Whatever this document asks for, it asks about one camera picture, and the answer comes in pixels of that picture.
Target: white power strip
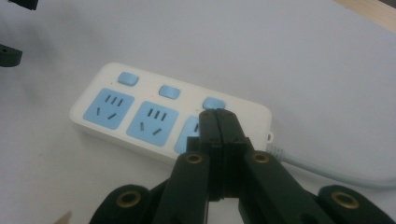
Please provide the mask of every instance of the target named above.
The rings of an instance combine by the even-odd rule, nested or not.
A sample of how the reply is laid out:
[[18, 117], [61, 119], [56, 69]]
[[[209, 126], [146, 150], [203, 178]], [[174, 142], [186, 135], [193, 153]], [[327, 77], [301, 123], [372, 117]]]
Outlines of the white power strip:
[[87, 133], [173, 163], [187, 136], [199, 135], [198, 116], [208, 108], [235, 113], [256, 150], [272, 141], [265, 106], [120, 63], [102, 68], [70, 118]]

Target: blue switch button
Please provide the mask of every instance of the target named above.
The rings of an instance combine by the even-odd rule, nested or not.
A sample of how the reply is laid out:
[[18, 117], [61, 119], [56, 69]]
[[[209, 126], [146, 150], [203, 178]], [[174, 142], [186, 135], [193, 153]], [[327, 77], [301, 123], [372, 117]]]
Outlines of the blue switch button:
[[127, 86], [134, 86], [139, 80], [139, 77], [132, 73], [123, 72], [119, 75], [118, 82]]
[[180, 95], [180, 90], [174, 87], [163, 85], [160, 88], [159, 94], [161, 96], [175, 100]]
[[213, 97], [206, 97], [203, 104], [204, 109], [224, 109], [224, 107], [224, 101]]

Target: black plastic part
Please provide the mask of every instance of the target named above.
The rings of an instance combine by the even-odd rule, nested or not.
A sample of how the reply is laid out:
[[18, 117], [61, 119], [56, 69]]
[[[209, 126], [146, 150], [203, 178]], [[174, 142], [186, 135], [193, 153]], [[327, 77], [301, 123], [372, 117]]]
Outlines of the black plastic part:
[[209, 109], [199, 116], [199, 148], [210, 157], [209, 200], [237, 198], [243, 174], [243, 156], [253, 150], [236, 115], [224, 109]]
[[[205, 224], [208, 202], [225, 197], [239, 198], [245, 224], [395, 224], [351, 189], [305, 191], [271, 154], [253, 149], [235, 114], [206, 110], [199, 122], [200, 137], [188, 138], [167, 181], [150, 192], [116, 189], [91, 224]], [[131, 190], [141, 195], [139, 203], [120, 207], [120, 195]]]
[[27, 9], [30, 10], [36, 10], [38, 4], [38, 0], [9, 0], [9, 1], [21, 7], [26, 7]]
[[271, 154], [249, 152], [245, 163], [242, 207], [259, 208], [270, 224], [334, 223]]
[[358, 192], [341, 186], [321, 189], [318, 203], [338, 224], [394, 224], [381, 209]]
[[205, 153], [188, 152], [180, 155], [152, 223], [206, 223], [208, 177], [209, 158]]
[[379, 0], [385, 4], [387, 4], [390, 7], [396, 8], [396, 0]]
[[14, 67], [21, 63], [22, 51], [0, 45], [0, 66]]
[[90, 224], [142, 223], [149, 202], [150, 194], [147, 189], [136, 185], [120, 187], [105, 198], [93, 215]]

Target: blue outlet socket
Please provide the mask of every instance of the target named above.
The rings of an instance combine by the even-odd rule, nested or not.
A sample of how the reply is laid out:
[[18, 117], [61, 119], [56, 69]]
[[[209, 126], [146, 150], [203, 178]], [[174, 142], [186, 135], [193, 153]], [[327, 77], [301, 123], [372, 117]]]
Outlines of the blue outlet socket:
[[187, 137], [197, 137], [197, 136], [199, 136], [198, 117], [189, 116], [189, 118], [184, 123], [180, 136], [177, 139], [177, 143], [175, 145], [175, 152], [179, 154], [186, 152]]
[[83, 118], [108, 129], [120, 126], [134, 97], [109, 89], [102, 89], [84, 113]]
[[168, 140], [177, 116], [178, 112], [174, 109], [146, 101], [140, 106], [126, 133], [162, 147]]

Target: white cable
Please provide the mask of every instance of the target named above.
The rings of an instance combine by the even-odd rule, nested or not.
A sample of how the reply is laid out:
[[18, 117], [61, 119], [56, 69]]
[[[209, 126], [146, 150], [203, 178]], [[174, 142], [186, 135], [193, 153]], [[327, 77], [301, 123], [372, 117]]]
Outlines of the white cable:
[[327, 178], [349, 185], [354, 185], [367, 189], [396, 189], [396, 179], [385, 181], [371, 181], [349, 175], [343, 175], [325, 167], [313, 164], [311, 162], [303, 161], [301, 159], [292, 157], [291, 155], [286, 154], [286, 152], [282, 148], [272, 146], [271, 144], [267, 146], [266, 151], [273, 155], [278, 161], [284, 161], [290, 165], [302, 168], [314, 174], [322, 175]]

